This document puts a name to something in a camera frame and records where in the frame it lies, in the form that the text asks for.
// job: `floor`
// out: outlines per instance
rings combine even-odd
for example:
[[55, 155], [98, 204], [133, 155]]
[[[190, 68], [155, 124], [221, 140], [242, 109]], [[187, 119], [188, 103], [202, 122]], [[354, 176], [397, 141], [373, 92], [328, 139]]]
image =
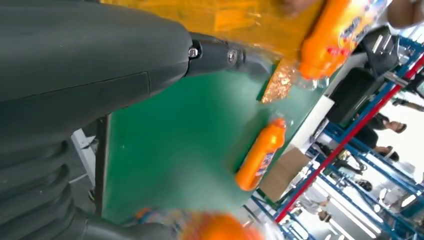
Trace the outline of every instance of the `floor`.
[[88, 191], [93, 185], [74, 147], [68, 154], [67, 165], [70, 169], [69, 183], [75, 205], [86, 212], [94, 213], [95, 205], [91, 202], [88, 195]]

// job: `orange plastic bottle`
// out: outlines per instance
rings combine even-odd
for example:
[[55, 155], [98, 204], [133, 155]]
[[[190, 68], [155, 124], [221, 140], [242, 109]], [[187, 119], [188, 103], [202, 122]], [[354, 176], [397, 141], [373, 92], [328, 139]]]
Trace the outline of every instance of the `orange plastic bottle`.
[[235, 217], [221, 212], [191, 212], [181, 209], [145, 209], [141, 223], [160, 223], [174, 230], [177, 240], [272, 240], [262, 228], [244, 227]]
[[328, 0], [303, 43], [299, 66], [302, 77], [330, 77], [356, 48], [369, 29], [368, 23], [381, 14], [381, 6], [384, 10], [386, 5], [387, 0]]
[[242, 190], [252, 191], [258, 186], [275, 152], [283, 146], [285, 133], [283, 118], [276, 118], [260, 132], [235, 175], [235, 181]]

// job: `bolt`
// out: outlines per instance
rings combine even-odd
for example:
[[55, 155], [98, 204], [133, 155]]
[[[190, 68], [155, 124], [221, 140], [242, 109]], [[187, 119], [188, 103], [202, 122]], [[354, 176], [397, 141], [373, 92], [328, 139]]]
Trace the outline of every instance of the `bolt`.
[[199, 55], [199, 50], [197, 48], [195, 48], [194, 46], [190, 47], [188, 49], [188, 57], [189, 58], [195, 58]]
[[239, 53], [237, 52], [237, 50], [234, 49], [234, 48], [231, 48], [228, 51], [228, 54], [227, 54], [227, 60], [228, 60], [228, 62], [230, 64], [234, 64], [237, 61], [238, 55], [239, 55]]

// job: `bottle label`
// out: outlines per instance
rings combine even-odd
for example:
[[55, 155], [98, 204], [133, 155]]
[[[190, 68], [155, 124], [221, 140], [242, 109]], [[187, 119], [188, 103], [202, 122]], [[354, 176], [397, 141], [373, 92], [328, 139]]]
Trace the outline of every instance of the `bottle label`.
[[256, 176], [262, 176], [267, 172], [268, 166], [273, 161], [273, 157], [275, 152], [270, 152], [265, 155], [265, 158], [263, 159], [262, 163], [260, 164], [259, 170], [256, 172]]

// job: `blue metal rack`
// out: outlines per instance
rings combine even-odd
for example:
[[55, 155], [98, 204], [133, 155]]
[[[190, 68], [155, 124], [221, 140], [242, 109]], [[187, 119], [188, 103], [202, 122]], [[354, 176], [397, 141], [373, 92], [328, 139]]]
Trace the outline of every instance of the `blue metal rack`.
[[[410, 39], [400, 37], [400, 45], [404, 46], [406, 48], [413, 49], [412, 55], [409, 56], [409, 60], [406, 64], [404, 64], [397, 72], [396, 74], [398, 76], [404, 76], [409, 70], [413, 63], [415, 63], [424, 52], [424, 47], [420, 43], [416, 43]], [[359, 115], [359, 117], [354, 120], [354, 122], [346, 129], [341, 129], [338, 125], [335, 125], [333, 123], [329, 123], [326, 129], [324, 130], [324, 133], [331, 138], [333, 138], [336, 142], [339, 142], [343, 140], [351, 131], [355, 128], [356, 125], [358, 125], [359, 122], [361, 122], [368, 113], [373, 109], [375, 105], [377, 105], [394, 87], [396, 84], [393, 82], [388, 82], [385, 84], [385, 86], [380, 90], [380, 92], [376, 95], [376, 97], [365, 107], [364, 111]], [[421, 183], [417, 183], [414, 178], [408, 174], [407, 172], [396, 168], [393, 166], [387, 159], [382, 157], [380, 154], [375, 152], [372, 149], [369, 149], [368, 146], [363, 144], [357, 139], [353, 139], [351, 141], [356, 147], [359, 147], [361, 149], [365, 149], [366, 152], [373, 155], [378, 162], [375, 162], [375, 160], [368, 159], [365, 155], [363, 155], [360, 151], [358, 151], [354, 146], [347, 144], [345, 146], [345, 149], [351, 152], [353, 156], [356, 158], [362, 160], [366, 164], [368, 164], [370, 167], [374, 168], [376, 171], [380, 172], [383, 176], [385, 176], [388, 180], [392, 181], [393, 183], [397, 184], [401, 188], [403, 188], [407, 193], [414, 195], [416, 197], [416, 200], [411, 203], [408, 207], [406, 207], [400, 214], [393, 212], [390, 210], [389, 207], [384, 205], [382, 202], [380, 202], [378, 199], [376, 199], [374, 196], [366, 192], [362, 187], [357, 185], [353, 180], [351, 180], [349, 177], [338, 171], [334, 166], [330, 165], [328, 167], [328, 170], [331, 171], [332, 174], [338, 177], [337, 182], [334, 184], [332, 183], [328, 177], [324, 176], [322, 173], [319, 174], [319, 178], [321, 178], [328, 186], [330, 186], [332, 189], [334, 189], [340, 196], [345, 198], [348, 202], [351, 203], [352, 206], [354, 206], [361, 214], [366, 216], [373, 224], [378, 226], [381, 230], [383, 230], [386, 234], [389, 235], [389, 237], [393, 240], [424, 240], [424, 235], [416, 228], [416, 226], [408, 219], [410, 216], [412, 216], [414, 213], [416, 213], [418, 210], [422, 210], [424, 208], [424, 185]], [[311, 156], [315, 156], [317, 160], [322, 160], [324, 156], [320, 154], [319, 151], [314, 150], [312, 147], [308, 151]], [[311, 164], [309, 173], [314, 172], [315, 169], [313, 168], [313, 165]], [[311, 174], [307, 174], [306, 178], [300, 181], [296, 185], [296, 189], [292, 193], [292, 195], [295, 195], [298, 189], [301, 189], [302, 186], [305, 184], [305, 182], [310, 178]], [[380, 211], [377, 213], [377, 215], [387, 220], [387, 218], [393, 219], [393, 225], [389, 225], [386, 221], [380, 222], [377, 220], [374, 216], [369, 214], [367, 211], [359, 207], [348, 195], [346, 195], [342, 189], [339, 187], [339, 183], [344, 183], [348, 186], [351, 186], [353, 189], [355, 189], [360, 196], [364, 199], [364, 202], [367, 203], [371, 209], [375, 205], [378, 205], [380, 207]], [[286, 208], [287, 203], [289, 202], [290, 197], [279, 206], [279, 208], [276, 210], [276, 213], [272, 215], [269, 213], [267, 208], [265, 207], [267, 203], [260, 198], [257, 198], [255, 196], [252, 196], [251, 199], [253, 202], [256, 203], [256, 205], [266, 214], [268, 218], [271, 220], [274, 220], [278, 215], [280, 215], [281, 211]], [[308, 233], [308, 240], [316, 240], [314, 236], [312, 236], [305, 226], [299, 221], [299, 219], [293, 215], [292, 213], [288, 212], [287, 217], [290, 218], [292, 221], [296, 222], [301, 228], [303, 228]], [[285, 225], [278, 223], [279, 229], [282, 232], [282, 234], [291, 240], [303, 240], [302, 235], [292, 226], [292, 225]]]
[[[326, 129], [324, 130], [324, 133], [326, 135], [332, 137], [336, 141], [339, 139], [337, 136], [335, 136], [334, 134], [332, 134], [330, 131], [328, 131]], [[377, 164], [375, 164], [372, 160], [368, 159], [366, 156], [364, 156], [361, 152], [359, 152], [358, 150], [356, 150], [350, 144], [347, 144], [345, 146], [345, 149], [348, 150], [350, 153], [352, 153], [357, 158], [360, 158], [361, 160], [363, 160], [369, 166], [373, 167], [375, 170], [377, 170], [378, 172], [380, 172], [383, 176], [385, 176], [387, 179], [389, 179], [393, 183], [397, 184], [398, 186], [401, 186], [409, 194], [415, 195], [417, 198], [420, 199], [420, 201], [422, 201], [424, 203], [424, 196], [423, 195], [419, 195], [419, 192], [423, 190], [423, 187], [421, 185], [417, 184], [415, 182], [415, 180], [410, 179], [410, 181], [414, 182], [414, 184], [412, 184], [409, 181], [405, 181], [403, 179], [400, 179], [396, 175], [390, 174], [389, 172], [385, 171], [383, 168], [381, 168], [380, 166], [378, 166]], [[388, 164], [387, 166], [390, 167], [390, 169], [392, 169], [392, 170], [393, 169], [396, 169], [397, 170], [396, 172], [399, 172], [400, 171], [400, 169], [395, 168], [391, 164]]]

